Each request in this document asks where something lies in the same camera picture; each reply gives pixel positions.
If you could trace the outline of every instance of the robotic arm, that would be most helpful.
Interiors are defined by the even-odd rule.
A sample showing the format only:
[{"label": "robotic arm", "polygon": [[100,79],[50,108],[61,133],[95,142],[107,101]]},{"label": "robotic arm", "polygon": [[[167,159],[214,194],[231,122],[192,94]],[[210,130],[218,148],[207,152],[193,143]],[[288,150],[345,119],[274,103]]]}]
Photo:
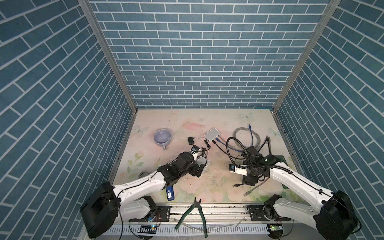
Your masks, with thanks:
[{"label": "robotic arm", "polygon": [[[179,154],[171,163],[160,166],[157,171],[133,182],[115,186],[108,182],[101,184],[80,208],[88,236],[100,236],[115,221],[118,223],[120,220],[133,218],[151,221],[157,206],[150,196],[145,195],[176,184],[186,174],[200,177],[204,164],[199,166],[196,163],[198,150],[194,145],[190,153]],[[357,227],[359,220],[345,193],[334,193],[319,186],[290,169],[274,155],[262,157],[254,147],[247,151],[249,162],[253,163],[250,171],[254,176],[263,175],[277,180],[310,204],[308,206],[290,202],[274,195],[264,203],[264,212],[268,219],[295,219],[317,229],[327,240],[347,239]]]}]

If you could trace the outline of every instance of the blue brick wall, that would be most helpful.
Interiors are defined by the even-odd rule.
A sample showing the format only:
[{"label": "blue brick wall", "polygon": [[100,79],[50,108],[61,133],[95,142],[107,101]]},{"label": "blue brick wall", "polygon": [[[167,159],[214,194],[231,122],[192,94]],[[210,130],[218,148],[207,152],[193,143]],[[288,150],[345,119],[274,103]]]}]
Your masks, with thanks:
[{"label": "blue brick wall", "polygon": [[76,0],[0,1],[0,239],[73,239],[132,111]]},{"label": "blue brick wall", "polygon": [[91,1],[139,108],[271,108],[327,3]]},{"label": "blue brick wall", "polygon": [[277,114],[306,175],[384,239],[384,1],[342,0]]}]

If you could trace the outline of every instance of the coiled gray cable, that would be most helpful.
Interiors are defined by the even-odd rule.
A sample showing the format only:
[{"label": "coiled gray cable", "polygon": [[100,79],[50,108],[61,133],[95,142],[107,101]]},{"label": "coiled gray cable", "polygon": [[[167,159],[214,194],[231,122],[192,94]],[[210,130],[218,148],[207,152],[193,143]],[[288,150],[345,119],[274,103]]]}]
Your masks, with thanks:
[{"label": "coiled gray cable", "polygon": [[[236,134],[237,134],[237,132],[238,131],[248,131],[249,132],[249,128],[247,128],[247,127],[239,127],[239,128],[236,128],[234,131],[233,131],[233,137],[235,137],[236,138]],[[254,147],[256,148],[256,150],[259,150],[259,148],[260,148],[260,142],[261,142],[261,139],[260,139],[260,136],[255,132],[255,131],[253,131],[253,130],[251,130],[251,132],[252,132],[252,134],[255,136],[255,138],[256,138],[256,141],[254,141]],[[224,140],[220,135],[218,136],[223,142],[226,142],[226,140]],[[240,144],[238,143],[238,142],[235,142],[236,143],[236,145],[238,146],[238,147],[240,147],[240,149],[239,148],[237,148],[237,147],[233,147],[233,146],[231,146],[231,145],[229,145],[229,147],[231,147],[231,148],[234,148],[234,149],[237,149],[237,150],[243,150],[242,148],[241,148],[241,146],[240,146]]]}]

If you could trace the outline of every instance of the green handled pliers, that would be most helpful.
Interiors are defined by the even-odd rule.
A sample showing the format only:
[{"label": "green handled pliers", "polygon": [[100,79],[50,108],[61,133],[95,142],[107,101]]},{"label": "green handled pliers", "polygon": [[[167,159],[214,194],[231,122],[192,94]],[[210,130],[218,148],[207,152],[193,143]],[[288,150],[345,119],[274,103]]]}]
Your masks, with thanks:
[{"label": "green handled pliers", "polygon": [[182,217],[180,218],[179,222],[177,223],[175,229],[179,229],[181,223],[184,221],[184,219],[186,218],[186,216],[188,214],[190,214],[192,212],[192,210],[195,209],[195,207],[197,207],[197,209],[199,210],[199,213],[200,213],[200,216],[201,216],[201,219],[203,220],[203,228],[204,228],[204,236],[207,238],[208,237],[208,233],[207,233],[207,222],[205,221],[205,217],[204,217],[204,213],[203,213],[203,209],[201,208],[201,199],[199,201],[196,200],[195,198],[195,202],[189,207],[189,209],[182,215]]}]

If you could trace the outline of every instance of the cup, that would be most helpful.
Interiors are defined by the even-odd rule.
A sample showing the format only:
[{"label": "cup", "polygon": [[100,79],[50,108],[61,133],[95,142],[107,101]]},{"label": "cup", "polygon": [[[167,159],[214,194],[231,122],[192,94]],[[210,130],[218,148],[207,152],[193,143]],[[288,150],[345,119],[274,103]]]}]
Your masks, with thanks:
[{"label": "cup", "polygon": [[155,143],[162,147],[163,150],[166,150],[166,146],[168,146],[171,138],[171,133],[167,129],[160,129],[158,130],[155,135],[153,136],[153,140]]}]

